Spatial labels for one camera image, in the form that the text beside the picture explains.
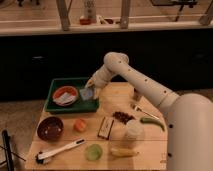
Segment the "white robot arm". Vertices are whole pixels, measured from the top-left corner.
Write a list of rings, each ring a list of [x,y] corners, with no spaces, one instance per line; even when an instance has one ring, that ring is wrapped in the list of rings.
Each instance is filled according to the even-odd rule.
[[[98,91],[120,75],[165,117],[168,126],[167,171],[213,171],[213,102],[207,97],[179,95],[129,65],[124,53],[108,52],[87,81]]]

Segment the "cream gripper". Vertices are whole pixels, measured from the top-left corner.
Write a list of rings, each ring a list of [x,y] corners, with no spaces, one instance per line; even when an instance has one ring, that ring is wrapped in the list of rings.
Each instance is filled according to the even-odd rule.
[[[110,72],[106,68],[98,69],[92,77],[87,81],[85,87],[93,88],[94,95],[93,98],[97,99],[99,97],[100,91],[110,82]]]

